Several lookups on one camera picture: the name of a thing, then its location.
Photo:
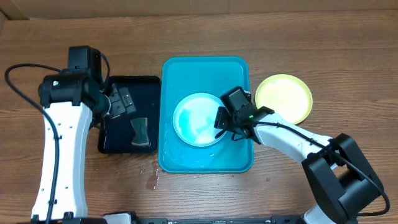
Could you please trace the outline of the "green scrubbing sponge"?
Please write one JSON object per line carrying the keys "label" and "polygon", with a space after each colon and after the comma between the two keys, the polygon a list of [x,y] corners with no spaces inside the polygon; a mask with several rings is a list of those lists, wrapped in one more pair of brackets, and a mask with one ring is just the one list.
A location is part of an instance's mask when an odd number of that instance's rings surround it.
{"label": "green scrubbing sponge", "polygon": [[148,146],[147,118],[134,118],[131,120],[131,125],[134,130],[131,144],[133,146]]}

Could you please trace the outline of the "light blue plate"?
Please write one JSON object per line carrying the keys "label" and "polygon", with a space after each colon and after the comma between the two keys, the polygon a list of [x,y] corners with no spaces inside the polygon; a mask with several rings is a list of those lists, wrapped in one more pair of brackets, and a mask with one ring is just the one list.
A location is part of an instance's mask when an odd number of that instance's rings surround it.
{"label": "light blue plate", "polygon": [[194,93],[181,100],[173,114],[173,126],[178,137],[195,147],[216,144],[224,133],[214,127],[218,108],[222,106],[219,98],[209,93]]}

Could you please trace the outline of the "yellow plate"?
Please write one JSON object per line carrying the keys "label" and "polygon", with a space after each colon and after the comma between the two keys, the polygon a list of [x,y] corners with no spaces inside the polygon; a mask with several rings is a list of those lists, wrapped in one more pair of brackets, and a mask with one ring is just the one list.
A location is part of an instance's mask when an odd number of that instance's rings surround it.
{"label": "yellow plate", "polygon": [[276,74],[263,80],[254,99],[257,108],[270,108],[292,124],[304,121],[313,106],[309,87],[301,79],[288,74]]}

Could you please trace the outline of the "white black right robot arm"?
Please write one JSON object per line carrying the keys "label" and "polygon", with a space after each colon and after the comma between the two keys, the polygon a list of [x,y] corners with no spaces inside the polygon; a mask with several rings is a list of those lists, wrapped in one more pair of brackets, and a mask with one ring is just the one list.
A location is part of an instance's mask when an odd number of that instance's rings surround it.
{"label": "white black right robot arm", "polygon": [[316,204],[301,215],[273,216],[272,223],[357,223],[391,207],[384,186],[356,141],[306,131],[274,110],[256,108],[251,94],[236,86],[221,95],[215,127],[273,147],[302,165]]}

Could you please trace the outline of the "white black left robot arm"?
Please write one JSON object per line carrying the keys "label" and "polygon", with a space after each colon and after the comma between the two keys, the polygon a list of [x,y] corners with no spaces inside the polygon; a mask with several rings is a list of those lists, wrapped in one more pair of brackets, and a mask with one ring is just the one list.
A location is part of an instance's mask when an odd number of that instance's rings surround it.
{"label": "white black left robot arm", "polygon": [[134,212],[88,217],[85,198],[85,155],[92,125],[109,115],[103,94],[103,54],[89,46],[70,47],[68,66],[47,75],[39,85],[44,111],[45,144],[40,189],[31,223],[136,223]]}

